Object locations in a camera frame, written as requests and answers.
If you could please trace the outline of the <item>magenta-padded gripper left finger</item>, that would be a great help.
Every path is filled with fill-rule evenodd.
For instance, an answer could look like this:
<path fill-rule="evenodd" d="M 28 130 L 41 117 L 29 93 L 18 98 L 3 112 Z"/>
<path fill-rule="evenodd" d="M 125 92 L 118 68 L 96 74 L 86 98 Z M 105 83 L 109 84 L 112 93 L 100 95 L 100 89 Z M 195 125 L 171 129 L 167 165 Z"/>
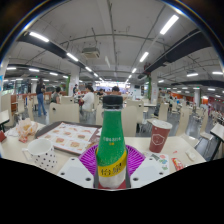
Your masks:
<path fill-rule="evenodd" d="M 96 148 L 92 146 L 79 157 L 71 157 L 58 172 L 58 176 L 84 188 L 94 187 L 97 172 Z"/>

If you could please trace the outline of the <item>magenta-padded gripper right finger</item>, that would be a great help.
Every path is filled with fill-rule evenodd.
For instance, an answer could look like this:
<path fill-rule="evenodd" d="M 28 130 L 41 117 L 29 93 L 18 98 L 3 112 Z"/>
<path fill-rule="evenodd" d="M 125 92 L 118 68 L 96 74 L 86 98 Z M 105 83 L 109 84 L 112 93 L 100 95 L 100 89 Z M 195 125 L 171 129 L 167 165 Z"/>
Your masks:
<path fill-rule="evenodd" d="M 131 188 L 140 188 L 169 174 L 169 156 L 166 154 L 141 153 L 132 146 L 126 146 L 127 173 Z"/>

